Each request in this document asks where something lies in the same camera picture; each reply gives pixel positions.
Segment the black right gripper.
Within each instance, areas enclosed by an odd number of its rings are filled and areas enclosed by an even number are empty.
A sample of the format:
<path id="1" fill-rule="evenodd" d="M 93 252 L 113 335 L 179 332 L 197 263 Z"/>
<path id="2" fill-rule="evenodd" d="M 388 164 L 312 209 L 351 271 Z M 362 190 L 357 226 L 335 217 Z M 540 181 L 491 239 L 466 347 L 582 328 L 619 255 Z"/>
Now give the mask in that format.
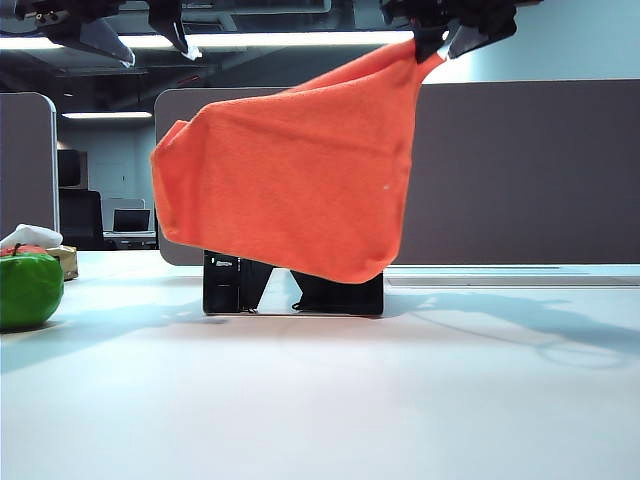
<path id="1" fill-rule="evenodd" d="M 517 9 L 537 4 L 539 1 L 393 0 L 381 1 L 380 10 L 387 24 L 403 19 L 416 27 L 413 30 L 415 59 L 417 64 L 422 64 L 448 37 L 447 27 L 436 26 L 452 21 L 461 24 L 454 29 L 447 52 L 450 59 L 456 59 L 514 35 Z M 499 30 L 482 33 L 479 29 Z"/>

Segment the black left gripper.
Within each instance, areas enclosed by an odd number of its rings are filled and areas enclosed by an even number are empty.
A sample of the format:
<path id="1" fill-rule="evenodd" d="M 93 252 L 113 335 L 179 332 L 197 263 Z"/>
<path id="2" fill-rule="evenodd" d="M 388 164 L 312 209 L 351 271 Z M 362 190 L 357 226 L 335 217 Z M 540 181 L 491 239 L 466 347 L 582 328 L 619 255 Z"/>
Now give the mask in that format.
<path id="1" fill-rule="evenodd" d="M 122 43 L 117 33 L 102 18 L 118 15 L 126 1 L 15 1 L 14 16 L 49 17 L 54 21 L 71 17 L 49 28 L 49 40 L 57 45 L 117 60 L 124 66 L 134 65 L 134 53 Z M 185 58 L 196 60 L 202 53 L 191 45 L 184 32 L 179 1 L 144 1 L 149 25 Z"/>

